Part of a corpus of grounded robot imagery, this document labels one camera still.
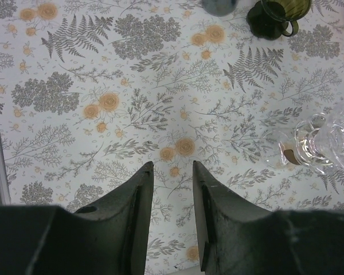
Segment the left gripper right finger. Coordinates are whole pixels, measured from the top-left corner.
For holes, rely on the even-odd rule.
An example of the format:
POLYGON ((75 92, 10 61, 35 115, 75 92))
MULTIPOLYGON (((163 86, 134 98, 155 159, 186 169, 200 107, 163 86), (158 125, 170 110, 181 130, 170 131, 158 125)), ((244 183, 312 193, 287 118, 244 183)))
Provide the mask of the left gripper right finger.
POLYGON ((200 269, 205 274, 272 274, 268 217, 193 163, 193 199, 200 269))

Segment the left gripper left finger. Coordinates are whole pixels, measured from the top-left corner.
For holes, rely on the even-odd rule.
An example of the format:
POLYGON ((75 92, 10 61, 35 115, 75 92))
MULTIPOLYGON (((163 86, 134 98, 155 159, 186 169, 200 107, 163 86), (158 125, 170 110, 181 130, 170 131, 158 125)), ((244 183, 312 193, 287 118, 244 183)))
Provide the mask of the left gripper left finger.
POLYGON ((78 274, 143 274, 154 189, 154 165, 75 212, 78 274))

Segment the clear glass dripper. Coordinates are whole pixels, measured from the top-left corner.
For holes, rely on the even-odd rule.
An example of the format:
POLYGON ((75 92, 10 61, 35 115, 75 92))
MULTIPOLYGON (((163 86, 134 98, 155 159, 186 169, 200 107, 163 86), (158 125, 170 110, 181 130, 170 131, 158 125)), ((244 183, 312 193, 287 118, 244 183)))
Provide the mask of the clear glass dripper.
POLYGON ((319 175, 344 170, 344 100, 293 128, 267 129, 259 140, 262 161, 272 168, 304 166, 319 175))

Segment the dark olive glass dripper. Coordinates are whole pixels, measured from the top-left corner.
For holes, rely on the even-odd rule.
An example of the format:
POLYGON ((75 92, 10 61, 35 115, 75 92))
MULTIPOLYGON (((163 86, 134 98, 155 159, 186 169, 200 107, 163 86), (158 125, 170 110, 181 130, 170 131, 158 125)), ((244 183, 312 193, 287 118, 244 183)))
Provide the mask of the dark olive glass dripper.
POLYGON ((299 31, 298 20, 311 8, 311 1, 258 1, 247 14, 251 33, 257 38, 276 40, 292 37, 299 31))

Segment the glass carafe with brown band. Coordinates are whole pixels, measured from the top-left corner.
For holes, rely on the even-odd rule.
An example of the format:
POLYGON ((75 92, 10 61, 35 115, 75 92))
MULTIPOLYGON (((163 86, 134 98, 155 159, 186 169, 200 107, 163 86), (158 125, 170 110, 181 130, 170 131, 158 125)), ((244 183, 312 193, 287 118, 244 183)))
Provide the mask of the glass carafe with brown band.
POLYGON ((237 6, 237 0, 202 0, 204 10, 214 16, 223 17, 230 14, 237 6))

